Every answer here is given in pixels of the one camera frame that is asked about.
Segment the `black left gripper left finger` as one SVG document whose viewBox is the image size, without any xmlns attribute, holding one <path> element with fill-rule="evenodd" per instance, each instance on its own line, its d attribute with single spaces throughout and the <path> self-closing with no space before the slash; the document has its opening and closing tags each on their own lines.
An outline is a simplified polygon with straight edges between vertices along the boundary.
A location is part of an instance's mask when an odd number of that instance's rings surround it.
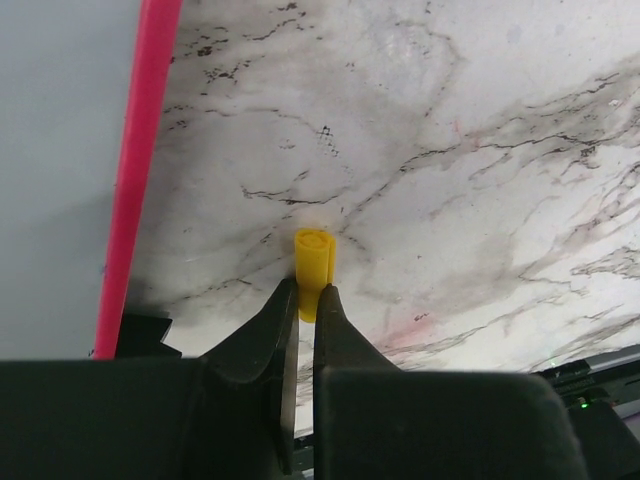
<svg viewBox="0 0 640 480">
<path fill-rule="evenodd" d="M 197 358 L 6 361 L 5 479 L 282 479 L 292 473 L 298 295 Z"/>
</svg>

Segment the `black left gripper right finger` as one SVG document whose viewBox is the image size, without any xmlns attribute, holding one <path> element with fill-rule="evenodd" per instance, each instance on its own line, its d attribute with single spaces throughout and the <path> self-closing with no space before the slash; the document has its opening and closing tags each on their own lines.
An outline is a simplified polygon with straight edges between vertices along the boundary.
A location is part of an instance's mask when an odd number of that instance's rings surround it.
<svg viewBox="0 0 640 480">
<path fill-rule="evenodd" d="M 584 479 L 566 409 L 537 375 L 404 371 L 321 294 L 313 360 L 319 479 Z"/>
</svg>

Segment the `yellow marker cap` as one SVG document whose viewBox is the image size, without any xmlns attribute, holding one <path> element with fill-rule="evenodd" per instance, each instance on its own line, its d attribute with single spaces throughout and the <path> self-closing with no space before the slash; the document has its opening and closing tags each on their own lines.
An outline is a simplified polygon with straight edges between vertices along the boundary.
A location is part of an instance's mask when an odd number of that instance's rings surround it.
<svg viewBox="0 0 640 480">
<path fill-rule="evenodd" d="M 333 282 L 336 240 L 322 230 L 298 230 L 294 237 L 294 258 L 299 318 L 314 323 L 320 295 Z"/>
</svg>

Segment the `pink framed whiteboard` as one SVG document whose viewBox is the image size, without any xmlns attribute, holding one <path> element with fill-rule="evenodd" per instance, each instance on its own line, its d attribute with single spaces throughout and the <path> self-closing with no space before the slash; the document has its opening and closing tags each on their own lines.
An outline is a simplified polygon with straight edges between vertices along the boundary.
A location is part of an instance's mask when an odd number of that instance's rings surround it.
<svg viewBox="0 0 640 480">
<path fill-rule="evenodd" d="M 1 5 L 1 356 L 114 355 L 177 1 Z"/>
</svg>

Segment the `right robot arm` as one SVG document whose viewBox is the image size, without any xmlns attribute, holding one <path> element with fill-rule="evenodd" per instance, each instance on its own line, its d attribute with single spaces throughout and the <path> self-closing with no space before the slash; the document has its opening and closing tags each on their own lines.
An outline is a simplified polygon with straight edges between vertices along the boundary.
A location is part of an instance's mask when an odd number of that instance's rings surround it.
<svg viewBox="0 0 640 480">
<path fill-rule="evenodd" d="M 616 409 L 639 399 L 639 362 L 578 360 L 541 371 L 569 413 L 592 479 L 637 479 L 639 439 Z"/>
</svg>

